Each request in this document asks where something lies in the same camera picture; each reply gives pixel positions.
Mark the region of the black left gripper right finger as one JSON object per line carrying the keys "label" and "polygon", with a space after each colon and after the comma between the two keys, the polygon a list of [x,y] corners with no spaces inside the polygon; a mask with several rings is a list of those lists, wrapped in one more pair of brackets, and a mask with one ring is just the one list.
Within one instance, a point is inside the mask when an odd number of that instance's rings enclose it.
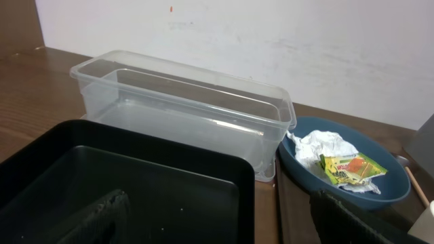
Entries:
{"label": "black left gripper right finger", "polygon": [[424,243],[328,190],[312,192],[309,203],[315,229],[322,243]]}

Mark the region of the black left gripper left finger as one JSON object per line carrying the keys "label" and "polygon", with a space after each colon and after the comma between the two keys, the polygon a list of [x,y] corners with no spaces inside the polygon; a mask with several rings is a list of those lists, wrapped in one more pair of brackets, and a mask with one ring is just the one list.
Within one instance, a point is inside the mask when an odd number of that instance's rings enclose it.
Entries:
{"label": "black left gripper left finger", "polygon": [[113,190],[50,230],[51,243],[127,243],[130,200]]}

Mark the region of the yellow snack wrapper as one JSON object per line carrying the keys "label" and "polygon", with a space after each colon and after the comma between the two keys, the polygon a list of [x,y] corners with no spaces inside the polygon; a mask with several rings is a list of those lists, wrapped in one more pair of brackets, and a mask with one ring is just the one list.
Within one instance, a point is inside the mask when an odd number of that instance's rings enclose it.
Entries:
{"label": "yellow snack wrapper", "polygon": [[372,178],[384,176],[388,170],[363,153],[326,157],[320,155],[320,166],[333,185],[365,186]]}

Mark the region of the dark blue plate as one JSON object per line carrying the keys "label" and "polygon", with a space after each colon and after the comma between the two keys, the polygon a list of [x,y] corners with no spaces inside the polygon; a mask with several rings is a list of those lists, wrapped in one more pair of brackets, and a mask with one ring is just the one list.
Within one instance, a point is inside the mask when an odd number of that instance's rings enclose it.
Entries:
{"label": "dark blue plate", "polygon": [[302,166],[295,158],[295,144],[289,138],[284,138],[278,149],[280,163],[289,175],[308,192],[326,189],[365,210],[381,209],[408,196],[411,183],[405,169],[379,143],[346,125],[319,117],[298,118],[298,124],[291,132],[295,136],[303,138],[314,130],[338,133],[344,140],[355,146],[358,151],[385,167],[387,173],[373,179],[373,183],[381,191],[379,195],[372,192],[358,193],[337,188]]}

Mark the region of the white paper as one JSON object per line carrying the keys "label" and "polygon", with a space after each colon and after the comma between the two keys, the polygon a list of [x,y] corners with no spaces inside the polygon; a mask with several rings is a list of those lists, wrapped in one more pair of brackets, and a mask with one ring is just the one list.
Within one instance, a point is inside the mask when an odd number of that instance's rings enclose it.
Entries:
{"label": "white paper", "polygon": [[360,153],[355,146],[344,140],[340,134],[331,131],[314,130],[303,138],[290,132],[287,132],[286,136],[295,144],[295,159],[297,162],[318,178],[336,188],[342,188],[346,191],[356,193],[372,192],[377,195],[381,193],[377,185],[372,182],[372,179],[365,186],[350,184],[337,186],[333,185],[331,180],[326,176],[322,166],[320,166],[320,155],[335,157]]}

